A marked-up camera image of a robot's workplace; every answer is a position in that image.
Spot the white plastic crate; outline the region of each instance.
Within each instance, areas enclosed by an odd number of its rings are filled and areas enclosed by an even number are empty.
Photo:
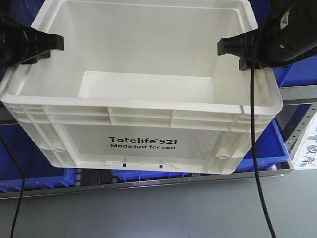
[[[10,69],[1,100],[57,167],[229,174],[251,147],[250,72],[217,42],[255,29],[247,0],[46,0],[65,51]],[[257,137],[280,111],[257,70]]]

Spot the metal rack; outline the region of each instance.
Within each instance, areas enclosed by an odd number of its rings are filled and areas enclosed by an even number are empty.
[[[289,151],[317,110],[317,85],[280,88],[284,107],[276,116]],[[299,107],[301,115],[296,115]]]
[[[284,176],[285,174],[290,173],[292,170],[293,170],[292,162],[291,160],[288,160],[287,162],[279,163],[277,165],[276,170],[260,171],[260,177]],[[34,197],[34,196],[75,193],[75,192],[127,189],[127,188],[137,188],[137,187],[164,186],[164,185],[183,184],[183,183],[211,182],[211,181],[251,179],[251,178],[254,178],[253,172],[233,173],[230,175],[200,175],[200,176],[191,176],[191,177],[184,177],[184,178],[166,178],[166,179],[156,179],[156,180],[136,181],[136,182],[119,182],[119,183],[111,183],[111,184],[98,184],[98,185],[87,185],[87,186],[78,186],[78,187],[32,190],[32,191],[25,191],[23,196]],[[0,199],[18,198],[19,194],[20,192],[0,193]]]

